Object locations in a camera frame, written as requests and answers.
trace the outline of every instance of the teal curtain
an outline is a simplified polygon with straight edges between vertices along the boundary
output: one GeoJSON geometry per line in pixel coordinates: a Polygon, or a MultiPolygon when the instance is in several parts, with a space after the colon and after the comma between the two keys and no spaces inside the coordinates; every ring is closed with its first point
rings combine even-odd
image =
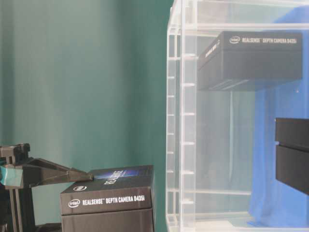
{"type": "MultiPolygon", "coordinates": [[[[0,0],[0,141],[89,171],[153,164],[164,232],[166,31],[172,0],[0,0]]],[[[60,221],[68,184],[33,190],[60,221]]]]}

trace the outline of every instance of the intel logo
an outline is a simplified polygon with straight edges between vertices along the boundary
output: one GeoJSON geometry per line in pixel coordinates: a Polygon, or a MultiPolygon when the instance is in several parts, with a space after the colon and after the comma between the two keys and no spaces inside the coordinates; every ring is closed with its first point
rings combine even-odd
{"type": "Polygon", "coordinates": [[[70,208],[76,208],[76,207],[79,206],[80,203],[81,203],[80,200],[78,200],[78,199],[73,199],[73,200],[71,200],[71,201],[69,202],[69,207],[70,207],[70,208]]]}
{"type": "Polygon", "coordinates": [[[230,39],[230,43],[231,44],[238,44],[240,42],[240,37],[239,36],[233,36],[231,39],[230,39]]]}

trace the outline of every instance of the black metal bracket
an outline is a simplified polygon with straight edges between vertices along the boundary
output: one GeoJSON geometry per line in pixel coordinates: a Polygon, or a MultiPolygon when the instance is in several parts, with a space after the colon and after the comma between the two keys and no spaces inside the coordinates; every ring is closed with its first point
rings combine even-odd
{"type": "Polygon", "coordinates": [[[60,232],[61,224],[35,225],[32,187],[93,180],[93,175],[28,156],[29,144],[0,147],[3,167],[22,170],[19,186],[0,184],[0,232],[60,232]]]}

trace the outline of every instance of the camera box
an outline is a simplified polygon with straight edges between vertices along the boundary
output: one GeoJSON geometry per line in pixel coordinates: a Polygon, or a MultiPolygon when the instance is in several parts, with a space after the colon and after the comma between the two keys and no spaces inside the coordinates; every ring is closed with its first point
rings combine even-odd
{"type": "Polygon", "coordinates": [[[93,170],[60,194],[63,232],[153,232],[152,166],[93,170]]]}
{"type": "Polygon", "coordinates": [[[302,78],[302,34],[223,31],[198,57],[199,90],[255,91],[302,78]]]}

